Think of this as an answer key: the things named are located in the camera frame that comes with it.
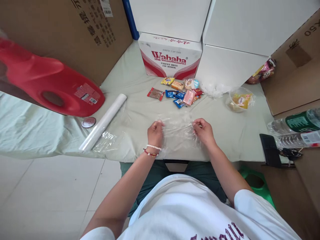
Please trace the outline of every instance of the yellow snack package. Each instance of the yellow snack package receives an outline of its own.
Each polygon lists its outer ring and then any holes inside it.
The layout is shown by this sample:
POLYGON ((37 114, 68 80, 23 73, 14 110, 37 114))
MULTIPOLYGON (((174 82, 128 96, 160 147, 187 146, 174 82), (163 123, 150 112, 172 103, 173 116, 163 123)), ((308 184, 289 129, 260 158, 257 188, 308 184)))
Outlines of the yellow snack package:
POLYGON ((232 100, 239 106, 244 109, 248 109, 248 105, 252 94, 234 94, 232 100))
POLYGON ((174 78, 164 78, 161 82, 161 84, 170 85, 174 81, 174 78))

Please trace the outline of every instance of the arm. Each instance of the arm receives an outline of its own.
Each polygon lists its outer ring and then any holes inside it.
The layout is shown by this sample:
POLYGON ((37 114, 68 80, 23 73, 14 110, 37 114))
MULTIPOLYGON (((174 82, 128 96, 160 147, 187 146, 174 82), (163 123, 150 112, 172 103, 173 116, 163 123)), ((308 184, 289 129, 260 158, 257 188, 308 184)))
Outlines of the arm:
POLYGON ((241 189, 252 191, 251 187, 218 147, 213 137, 211 125, 203 118, 196 119, 192 125, 199 139, 207 147, 212 167, 217 174, 224 192, 233 205, 236 193, 241 189))
MULTIPOLYGON (((162 123, 154 122, 148 128, 148 144, 161 147, 162 123)), ((159 150, 148 147, 149 153, 158 153, 159 150)), ((125 175, 117 182, 104 198, 82 236, 97 227, 108 227, 112 230, 115 239, 122 231, 128 213, 136 200, 140 189, 154 162, 154 157, 143 152, 132 164, 125 175)))

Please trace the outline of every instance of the plastic bowl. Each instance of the plastic bowl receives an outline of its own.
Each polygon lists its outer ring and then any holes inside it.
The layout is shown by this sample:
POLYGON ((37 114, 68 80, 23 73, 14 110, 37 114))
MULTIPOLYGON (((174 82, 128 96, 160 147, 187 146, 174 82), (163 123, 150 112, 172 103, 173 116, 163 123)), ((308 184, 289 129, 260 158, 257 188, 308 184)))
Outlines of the plastic bowl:
POLYGON ((226 106, 232 111, 232 112, 236 112, 236 113, 239 113, 239 112, 245 112, 247 111, 250 107, 252 107, 253 105, 253 102, 254 102, 254 95, 251 91, 249 91, 248 89, 244 88, 244 87, 239 87, 238 89, 235 89, 233 91, 230 91, 229 92, 229 96, 226 100, 226 106), (234 101, 233 101, 233 96, 235 94, 239 94, 239 95, 243 95, 243 94, 251 94, 251 98, 249 100, 249 104, 248 104, 248 108, 242 108, 240 107, 238 104, 236 104, 234 101))

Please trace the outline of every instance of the red and white box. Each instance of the red and white box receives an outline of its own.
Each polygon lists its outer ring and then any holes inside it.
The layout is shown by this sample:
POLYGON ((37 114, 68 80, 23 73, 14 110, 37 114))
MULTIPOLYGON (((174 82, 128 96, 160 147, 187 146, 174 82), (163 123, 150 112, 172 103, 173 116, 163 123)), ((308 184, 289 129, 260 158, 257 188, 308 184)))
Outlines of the red and white box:
POLYGON ((194 78, 200 61, 201 42, 142 33, 138 40, 147 75, 194 78))

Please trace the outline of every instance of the white cardboard box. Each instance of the white cardboard box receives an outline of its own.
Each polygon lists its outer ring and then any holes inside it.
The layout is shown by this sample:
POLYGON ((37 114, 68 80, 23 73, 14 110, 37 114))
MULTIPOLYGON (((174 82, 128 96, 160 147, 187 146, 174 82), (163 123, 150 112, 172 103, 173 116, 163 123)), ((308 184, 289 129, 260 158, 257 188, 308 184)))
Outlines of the white cardboard box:
POLYGON ((319 7, 319 0, 212 0, 202 41, 270 56, 319 7))
POLYGON ((203 44, 196 78, 202 86, 211 85, 227 90, 240 87, 268 59, 262 55, 203 44))
POLYGON ((200 42, 211 0, 130 0, 138 31, 200 42))
POLYGON ((142 33, 139 47, 147 75, 193 78, 200 61, 202 46, 177 38, 142 33))

